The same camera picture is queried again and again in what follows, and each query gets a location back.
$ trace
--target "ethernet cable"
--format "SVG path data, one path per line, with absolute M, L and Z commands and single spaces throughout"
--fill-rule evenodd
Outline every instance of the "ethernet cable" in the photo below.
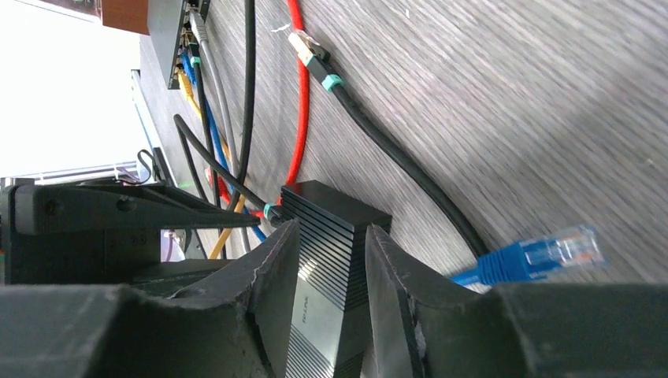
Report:
M 192 93 L 192 84 L 195 82 L 195 73 L 193 72 L 192 66 L 190 66 L 190 62 L 187 59 L 187 54 L 184 54 L 182 56 L 181 61 L 184 63 L 184 70 L 178 72 L 177 77 L 178 77 L 178 80 L 179 80 L 179 85 L 180 85 L 181 91 L 183 92 L 184 96 L 186 97 L 186 100 L 188 101 L 189 104 L 191 104 L 191 106 L 195 109 L 195 112 L 199 116 L 199 114 L 200 114 L 199 105 L 195 101 L 195 96 Z M 229 160 L 229 156 L 230 156 L 229 148 L 227 147 L 227 145 L 225 143 L 221 142 L 221 138 L 218 135 L 218 127 L 216 127 L 216 121 L 213 118 L 213 114 L 211 112 L 211 108 L 210 108 L 208 102 L 205 103 L 205 106 L 206 106 L 206 112 L 209 114 L 209 122 L 210 122 L 211 134 L 213 136 L 213 144 L 216 147 L 216 152 L 218 154 L 218 158 L 219 158 L 223 168 L 225 168 L 229 171 L 229 167 L 227 165 L 227 162 L 225 161 L 226 158 L 227 158 L 227 160 Z M 242 196 L 239 199 L 239 201 L 242 202 L 242 203 L 245 202 L 244 197 Z M 245 214 L 250 214 L 250 212 L 248 211 L 248 209 L 246 209 L 245 206 L 243 207 L 243 212 Z M 262 232 L 262 230 L 258 226 L 253 226 L 251 228 L 251 230 L 253 231 L 255 236 L 258 238 L 260 243 L 264 242 L 267 239 L 267 236 L 265 235 L 265 233 Z M 224 235 L 221 234 L 221 239 L 222 239 L 223 236 L 226 236 L 225 240 L 223 240 L 223 242 L 227 241 L 227 238 L 229 237 L 229 235 L 230 235 L 229 232 L 225 233 Z
M 255 71 L 256 71 L 256 49 L 257 32 L 255 17 L 255 0 L 243 1 L 244 31 L 246 37 L 246 61 L 243 92 L 243 134 L 241 136 L 241 155 L 239 156 L 239 175 L 237 179 L 244 182 L 248 174 L 248 164 L 251 161 L 251 142 L 253 139 L 253 118 L 255 110 Z M 230 206 L 234 204 L 239 197 L 239 193 L 234 193 L 230 199 Z
M 596 242 L 596 229 L 581 225 L 537 239 L 522 240 L 486 254 L 471 270 L 451 277 L 462 286 L 542 280 L 571 268 L 606 263 Z
M 466 215 L 439 187 L 427 172 L 395 140 L 375 125 L 362 111 L 359 104 L 343 86 L 343 80 L 328 63 L 329 52 L 309 37 L 304 31 L 295 30 L 288 37 L 297 50 L 299 60 L 306 66 L 314 79 L 328 92 L 332 92 L 353 121 L 373 140 L 411 179 L 436 203 L 439 209 L 455 226 L 466 244 L 477 258 L 487 254 L 489 249 Z
M 228 166 L 227 166 L 227 163 L 225 163 L 225 160 L 224 160 L 224 159 L 221 160 L 221 165 L 223 166 L 224 169 L 227 169 L 227 170 L 229 171 L 229 168 L 228 168 Z M 206 179 L 207 179 L 207 181 L 209 181 L 209 182 L 211 183 L 212 177 L 211 177 L 210 173 L 211 173 L 211 169 L 207 169 L 207 170 L 205 171 Z M 218 177 L 218 183 L 219 183 L 221 186 L 223 186 L 223 187 L 227 187 L 227 185 L 225 185 L 225 182 L 223 181 L 223 179 L 222 179 L 220 176 Z M 224 196 L 223 199 L 224 199 L 225 202 L 227 202 L 227 203 L 229 203 L 229 201 L 230 201 L 230 197 L 229 197 L 229 195 L 226 195 L 226 197 Z M 262 211 L 262 210 L 254 210 L 254 211 L 251 212 L 251 211 L 248 211 L 248 209 L 246 208 L 246 206 L 244 206 L 244 207 L 242 208 L 242 211 L 243 211 L 243 213 L 246 214 L 246 215 L 255 215 L 256 217 L 264 217 L 264 211 Z M 260 241 L 260 243 L 264 242 L 264 241 L 267 239 L 267 235 L 265 235 L 265 233 L 262 232 L 262 230 L 261 230 L 258 226 L 253 226 L 253 227 L 251 227 L 250 229 L 253 230 L 253 233 L 254 233 L 255 236 L 258 238 L 258 240 Z
M 219 175 L 221 175 L 223 180 L 230 183 L 235 188 L 235 190 L 239 191 L 240 194 L 246 197 L 247 201 L 253 203 L 253 205 L 257 206 L 259 209 L 268 210 L 267 213 L 269 217 L 266 218 L 269 221 L 272 220 L 271 218 L 278 218 L 279 221 L 283 218 L 283 214 L 280 213 L 279 209 L 274 209 L 277 206 L 271 206 L 268 204 L 266 201 L 256 195 L 251 189 L 247 188 L 243 185 L 243 183 L 239 182 L 236 177 L 232 176 L 232 174 L 228 172 L 227 169 L 223 168 L 221 163 L 216 161 L 216 158 L 206 150 L 206 147 L 202 145 L 202 142 L 199 141 L 195 133 L 192 132 L 180 114 L 174 115 L 174 124 L 176 125 L 176 128 L 179 132 L 179 137 L 183 136 L 182 140 L 188 141 L 202 156 L 204 161 L 211 166 L 211 169 L 215 170 Z M 184 150 L 187 152 L 190 150 L 187 144 L 185 144 Z
M 199 57 L 199 44 L 195 42 L 188 43 L 187 51 L 188 54 L 191 55 L 190 61 L 193 71 L 195 72 L 195 79 L 197 80 L 197 97 L 199 98 L 199 101 L 204 104 L 206 103 L 206 95 L 204 93 L 204 82 L 202 79 L 202 61 Z M 204 106 L 201 106 L 199 119 L 202 121 L 202 128 L 204 129 L 206 148 L 213 154 L 213 140 L 209 131 L 209 117 L 203 110 L 205 110 L 205 108 Z M 213 203 L 216 207 L 221 207 L 220 190 L 217 185 L 213 187 Z
M 236 153 L 236 145 L 234 141 L 234 129 L 232 128 L 232 121 L 230 119 L 230 112 L 227 102 L 227 97 L 225 96 L 225 88 L 223 87 L 223 81 L 221 79 L 221 73 L 217 69 L 215 62 L 213 61 L 213 53 L 209 47 L 209 35 L 206 33 L 206 27 L 204 26 L 204 20 L 198 12 L 194 10 L 190 11 L 189 16 L 192 34 L 197 39 L 200 48 L 202 49 L 202 56 L 206 61 L 206 65 L 209 68 L 211 76 L 213 77 L 213 87 L 216 90 L 218 105 L 220 106 L 221 112 L 223 114 L 223 126 L 225 130 L 225 139 L 227 140 L 228 148 L 230 150 L 229 157 L 229 168 L 230 173 L 233 176 L 239 174 L 239 160 Z M 214 187 L 217 186 L 217 180 L 213 181 Z M 233 201 L 230 201 L 228 205 L 228 210 L 230 208 L 235 208 L 236 204 Z M 239 235 L 241 236 L 241 243 L 244 254 L 251 252 L 251 244 L 248 241 L 248 233 L 245 229 L 239 230 Z
M 297 0 L 288 0 L 288 10 L 290 11 L 290 20 L 292 27 L 298 30 L 304 30 L 304 22 L 302 20 L 302 11 L 299 8 Z M 310 103 L 310 85 L 309 85 L 309 71 L 297 59 L 297 77 L 299 82 L 299 110 L 297 111 L 297 140 L 295 143 L 295 150 L 292 153 L 292 160 L 290 161 L 290 168 L 288 169 L 288 177 L 285 179 L 286 184 L 294 183 L 297 180 L 299 169 L 302 165 L 302 158 L 306 148 L 306 137 L 309 132 L 309 103 Z
M 236 206 L 234 208 L 235 213 L 241 213 L 243 210 L 243 200 L 239 200 L 239 202 L 236 203 Z M 221 251 L 223 250 L 223 246 L 225 245 L 225 242 L 229 238 L 230 234 L 232 233 L 232 228 L 226 228 L 222 233 L 221 236 L 218 238 L 218 241 L 216 241 L 216 244 L 213 246 L 213 249 L 211 250 L 211 253 L 209 254 L 209 259 L 217 259 L 221 255 Z

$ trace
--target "gray wood-grain floor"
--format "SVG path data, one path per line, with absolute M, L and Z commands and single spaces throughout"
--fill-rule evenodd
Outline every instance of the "gray wood-grain floor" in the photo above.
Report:
M 243 2 L 212 3 L 209 32 L 240 131 Z M 665 1 L 301 3 L 348 87 L 490 246 L 595 224 L 610 265 L 556 280 L 668 282 Z M 295 142 L 296 62 L 288 31 L 272 31 L 290 20 L 285 2 L 258 0 L 257 11 L 248 184 L 275 198 Z M 165 89 L 146 39 L 142 77 L 177 179 L 190 181 L 171 117 L 196 118 Z M 393 214 L 393 237 L 443 274 L 474 262 L 445 216 L 315 83 L 300 179 Z

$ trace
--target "clear plastic connector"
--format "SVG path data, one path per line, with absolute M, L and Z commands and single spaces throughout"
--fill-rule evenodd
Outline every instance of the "clear plastic connector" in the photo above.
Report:
M 299 60 L 302 61 L 304 65 L 307 65 L 313 57 L 313 52 L 309 48 L 309 36 L 301 30 L 295 30 L 290 33 L 288 36 L 288 41 L 297 51 L 297 56 Z
M 604 264 L 605 257 L 596 242 L 596 228 L 581 225 L 552 235 L 520 242 L 532 278 L 560 268 L 588 268 Z

